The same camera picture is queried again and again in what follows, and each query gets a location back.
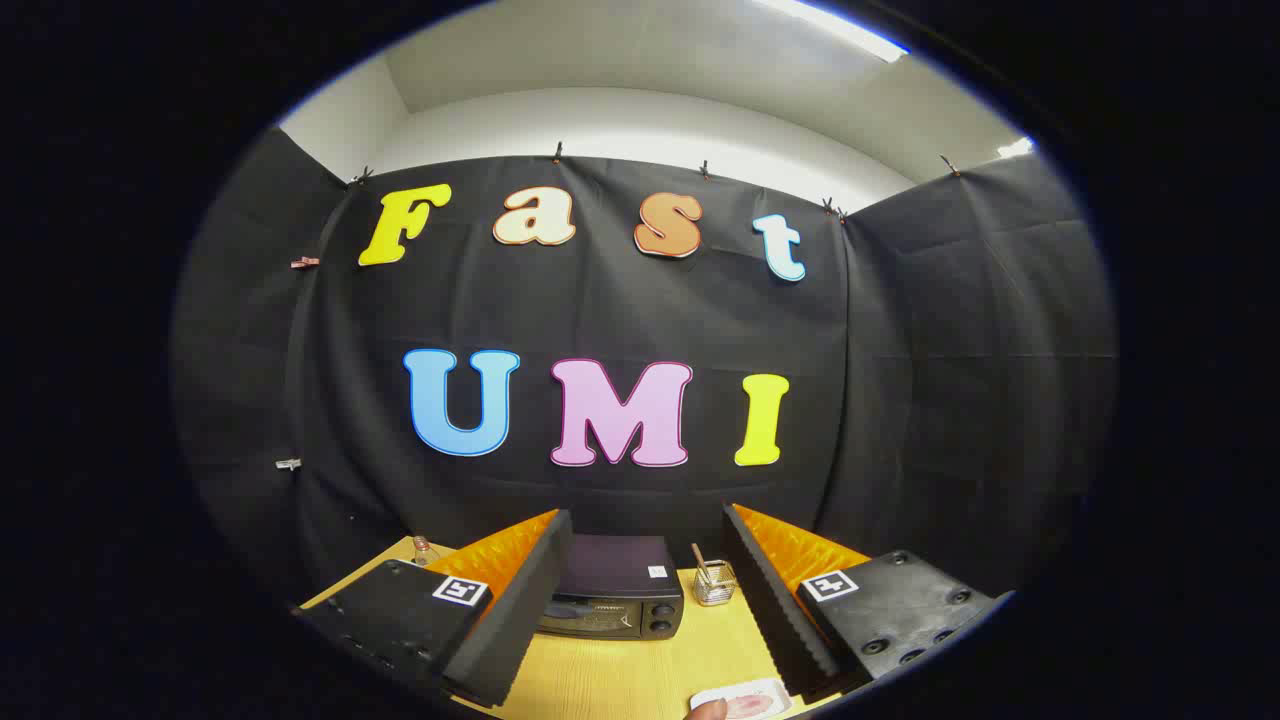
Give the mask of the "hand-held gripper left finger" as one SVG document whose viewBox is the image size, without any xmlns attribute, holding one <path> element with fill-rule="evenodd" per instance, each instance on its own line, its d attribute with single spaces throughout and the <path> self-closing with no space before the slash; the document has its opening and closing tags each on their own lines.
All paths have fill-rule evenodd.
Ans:
<svg viewBox="0 0 1280 720">
<path fill-rule="evenodd" d="M 330 646 L 425 700 L 506 702 L 572 539 L 553 509 L 426 566 L 384 559 L 293 611 Z"/>
</svg>

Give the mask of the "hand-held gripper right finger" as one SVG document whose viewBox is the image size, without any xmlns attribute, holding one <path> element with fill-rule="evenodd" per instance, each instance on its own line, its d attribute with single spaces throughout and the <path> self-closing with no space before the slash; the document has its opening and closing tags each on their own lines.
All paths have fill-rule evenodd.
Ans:
<svg viewBox="0 0 1280 720">
<path fill-rule="evenodd" d="M 723 507 L 723 551 L 783 687 L 808 703 L 900 674 L 1001 606 L 913 551 L 865 556 L 740 503 Z"/>
</svg>

